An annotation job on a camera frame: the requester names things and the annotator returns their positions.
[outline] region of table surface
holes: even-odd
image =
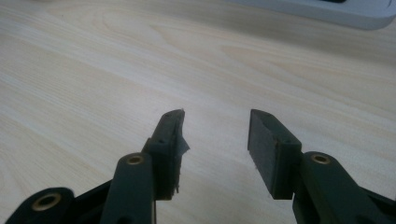
[[[361,31],[220,0],[0,3],[0,223],[50,187],[112,178],[183,108],[180,193],[158,223],[295,223],[247,151],[274,114],[355,181],[396,195],[396,22]]]

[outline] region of screw hole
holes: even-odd
[[[320,164],[327,165],[327,164],[330,163],[329,157],[324,156],[324,155],[320,155],[320,154],[312,155],[311,159],[312,159],[312,161],[315,161],[315,162],[320,163]]]
[[[48,193],[43,197],[35,200],[32,204],[32,209],[37,212],[42,212],[55,206],[62,199],[60,193]]]
[[[141,157],[141,156],[132,156],[131,158],[128,159],[127,162],[130,165],[137,165],[137,164],[143,162],[143,157]]]

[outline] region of light wood surface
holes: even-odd
[[[0,223],[79,195],[184,108],[180,193],[158,223],[295,223],[248,155],[251,108],[396,195],[396,22],[360,31],[220,0],[0,2]]]

